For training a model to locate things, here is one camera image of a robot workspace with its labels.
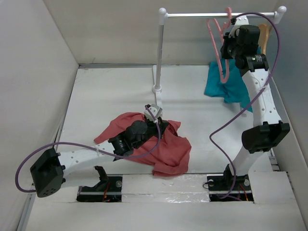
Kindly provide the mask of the pink t shirt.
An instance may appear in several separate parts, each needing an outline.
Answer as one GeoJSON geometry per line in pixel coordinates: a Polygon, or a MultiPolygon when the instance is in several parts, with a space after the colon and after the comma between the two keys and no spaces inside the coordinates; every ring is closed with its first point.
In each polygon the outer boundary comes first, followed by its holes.
{"type": "MultiPolygon", "coordinates": [[[[94,139],[94,142],[100,144],[114,137],[136,120],[144,120],[144,115],[137,112],[119,115],[94,139]]],[[[189,169],[191,144],[187,138],[177,134],[180,122],[169,120],[168,123],[158,147],[151,154],[130,159],[131,162],[153,166],[152,174],[157,177],[179,176],[189,169]]]]}

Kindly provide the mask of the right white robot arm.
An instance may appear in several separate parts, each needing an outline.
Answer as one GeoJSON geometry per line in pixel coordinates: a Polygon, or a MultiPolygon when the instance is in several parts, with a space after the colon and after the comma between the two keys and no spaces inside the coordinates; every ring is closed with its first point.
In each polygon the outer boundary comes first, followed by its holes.
{"type": "Polygon", "coordinates": [[[241,78],[247,88],[253,111],[253,126],[242,133],[242,147],[222,177],[227,189],[239,185],[239,177],[248,174],[254,162],[263,153],[276,147],[290,131],[290,125],[282,122],[271,89],[267,83],[269,65],[266,56],[258,53],[260,30],[258,26],[234,26],[224,36],[222,57],[235,60],[241,78]]]}

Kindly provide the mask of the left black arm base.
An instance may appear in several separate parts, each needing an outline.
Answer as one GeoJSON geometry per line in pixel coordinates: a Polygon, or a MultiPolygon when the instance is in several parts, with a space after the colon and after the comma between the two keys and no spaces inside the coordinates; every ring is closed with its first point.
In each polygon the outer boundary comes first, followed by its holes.
{"type": "Polygon", "coordinates": [[[120,203],[122,202],[122,175],[107,175],[102,166],[95,166],[99,174],[99,182],[92,187],[79,186],[78,202],[87,203],[120,203]]]}

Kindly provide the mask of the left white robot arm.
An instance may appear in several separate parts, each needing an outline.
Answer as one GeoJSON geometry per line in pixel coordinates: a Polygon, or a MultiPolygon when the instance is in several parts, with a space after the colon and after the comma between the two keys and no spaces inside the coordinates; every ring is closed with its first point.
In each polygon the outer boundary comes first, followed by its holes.
{"type": "Polygon", "coordinates": [[[86,188],[105,191],[111,183],[102,163],[119,159],[136,160],[149,155],[158,148],[157,144],[141,154],[137,151],[153,137],[161,140],[168,125],[161,118],[155,122],[145,118],[134,121],[123,132],[93,147],[82,145],[80,150],[61,153],[54,148],[45,150],[30,168],[37,196],[44,198],[61,188],[85,186],[86,180],[81,171],[86,168],[98,172],[86,188]]]}

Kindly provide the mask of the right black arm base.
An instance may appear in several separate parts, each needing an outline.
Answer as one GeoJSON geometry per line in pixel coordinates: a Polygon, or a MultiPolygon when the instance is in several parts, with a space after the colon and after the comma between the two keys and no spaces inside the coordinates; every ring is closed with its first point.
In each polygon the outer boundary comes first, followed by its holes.
{"type": "Polygon", "coordinates": [[[231,174],[227,166],[221,174],[208,174],[203,187],[208,190],[209,201],[211,202],[236,202],[246,201],[253,202],[253,194],[249,176],[236,176],[231,174]]]}

